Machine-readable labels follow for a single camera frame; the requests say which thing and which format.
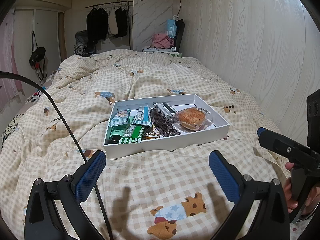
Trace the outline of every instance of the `snack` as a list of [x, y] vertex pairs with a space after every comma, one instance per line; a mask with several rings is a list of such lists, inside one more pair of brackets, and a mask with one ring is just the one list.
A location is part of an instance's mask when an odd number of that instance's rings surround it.
[[152, 124], [152, 127], [147, 126], [144, 129], [144, 133], [142, 135], [142, 138], [144, 140], [150, 140], [150, 139], [157, 139], [160, 138], [160, 132], [159, 130], [155, 127], [154, 124]]
[[152, 126], [151, 116], [150, 116], [150, 107], [139, 106], [136, 118], [133, 120], [132, 124]]
[[164, 116], [164, 114], [158, 111], [156, 108], [151, 109], [152, 124], [157, 130], [164, 136], [179, 135], [181, 132], [172, 126], [172, 122]]
[[165, 117], [171, 117], [174, 116], [177, 112], [172, 106], [170, 106], [168, 103], [162, 102], [162, 103], [153, 103], [156, 108], [161, 111]]
[[117, 126], [117, 125], [122, 125], [122, 124], [127, 124], [129, 123], [129, 115], [130, 115], [131, 110], [126, 109], [123, 111], [118, 112], [112, 120], [109, 122], [109, 127]]
[[211, 112], [203, 108], [191, 107], [177, 112], [172, 119], [178, 121], [180, 125], [187, 129], [198, 131], [199, 128], [204, 125], [206, 116], [209, 114], [211, 114]]
[[134, 116], [129, 117], [129, 123], [117, 125], [114, 126], [111, 130], [110, 138], [108, 141], [108, 144], [117, 144], [119, 143], [120, 139], [124, 135], [125, 131], [130, 127], [130, 124], [132, 123], [134, 119]]
[[144, 126], [132, 124], [125, 131], [122, 138], [119, 140], [119, 144], [125, 143], [140, 143], [142, 134], [143, 134]]

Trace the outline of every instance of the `black jacket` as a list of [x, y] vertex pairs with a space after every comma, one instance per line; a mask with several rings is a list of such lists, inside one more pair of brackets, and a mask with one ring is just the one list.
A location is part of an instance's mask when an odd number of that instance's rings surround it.
[[118, 8], [115, 11], [118, 34], [114, 35], [115, 38], [123, 37], [127, 35], [128, 25], [127, 25], [127, 11]]
[[105, 40], [108, 30], [108, 13], [105, 9], [93, 8], [87, 15], [89, 43], [97, 44], [98, 40]]

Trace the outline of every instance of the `human hand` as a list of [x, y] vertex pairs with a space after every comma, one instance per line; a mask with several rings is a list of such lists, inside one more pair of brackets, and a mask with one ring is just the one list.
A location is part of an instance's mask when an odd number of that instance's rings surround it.
[[[287, 170], [291, 170], [293, 168], [293, 163], [286, 163], [285, 167]], [[283, 185], [283, 191], [285, 200], [287, 201], [288, 212], [291, 213], [293, 209], [298, 206], [298, 202], [292, 199], [291, 192], [291, 177], [289, 177], [285, 184]], [[301, 213], [302, 215], [309, 214], [319, 203], [320, 201], [320, 182], [316, 183], [310, 190], [308, 198], [306, 200], [306, 207]]]

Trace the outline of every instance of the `black handbag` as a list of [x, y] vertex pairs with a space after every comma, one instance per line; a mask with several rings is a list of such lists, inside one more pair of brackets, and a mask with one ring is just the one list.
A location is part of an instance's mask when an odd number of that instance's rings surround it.
[[[36, 50], [34, 50], [34, 41], [36, 42]], [[32, 54], [29, 59], [29, 64], [32, 68], [34, 68], [37, 72], [37, 75], [39, 79], [42, 81], [43, 79], [47, 78], [47, 69], [45, 66], [45, 48], [44, 47], [38, 47], [37, 41], [36, 41], [36, 35], [35, 32], [32, 32]], [[37, 67], [37, 63], [39, 63], [41, 60], [43, 60], [42, 69], [39, 64], [39, 67]]]

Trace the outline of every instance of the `power cord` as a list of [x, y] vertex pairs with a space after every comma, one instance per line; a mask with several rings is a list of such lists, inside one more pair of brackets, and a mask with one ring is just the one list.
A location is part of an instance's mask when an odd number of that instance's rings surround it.
[[179, 17], [180, 10], [181, 10], [181, 0], [180, 0], [180, 8], [179, 8], [179, 11], [178, 11], [178, 14], [177, 14], [178, 17]]
[[[59, 111], [57, 105], [55, 104], [55, 102], [53, 101], [52, 97], [49, 95], [49, 93], [43, 89], [41, 86], [39, 86], [37, 83], [33, 82], [32, 80], [26, 78], [26, 77], [23, 77], [23, 76], [20, 76], [20, 75], [17, 75], [17, 74], [14, 74], [14, 73], [10, 73], [10, 72], [3, 72], [3, 71], [0, 71], [0, 79], [13, 79], [13, 80], [19, 80], [21, 82], [24, 82], [24, 83], [27, 83], [29, 84], [30, 86], [33, 86], [34, 88], [40, 90], [48, 99], [49, 101], [51, 102], [53, 108], [57, 111], [57, 114], [59, 115], [59, 117], [61, 118], [63, 124], [65, 125], [65, 127], [67, 128], [69, 134], [71, 135], [71, 138], [73, 139], [73, 141], [75, 142], [83, 160], [85, 163], [87, 163], [87, 158], [85, 157], [78, 141], [76, 140], [75, 136], [73, 135], [70, 127], [68, 126], [66, 120], [63, 118], [63, 115], [61, 114], [61, 112]], [[106, 210], [104, 208], [104, 205], [103, 205], [103, 202], [102, 202], [102, 199], [101, 199], [101, 195], [100, 195], [100, 192], [99, 192], [99, 189], [98, 189], [98, 186], [97, 184], [94, 186], [94, 189], [96, 191], [96, 194], [97, 194], [97, 198], [98, 198], [98, 201], [99, 201], [99, 205], [100, 205], [100, 208], [101, 208], [101, 211], [102, 211], [102, 215], [103, 215], [103, 218], [104, 218], [104, 221], [105, 221], [105, 224], [107, 226], [107, 230], [108, 230], [108, 234], [109, 234], [109, 237], [110, 237], [110, 240], [113, 240], [113, 234], [112, 234], [112, 230], [111, 230], [111, 225], [110, 225], [110, 222], [108, 220], [108, 217], [107, 217], [107, 213], [106, 213]]]

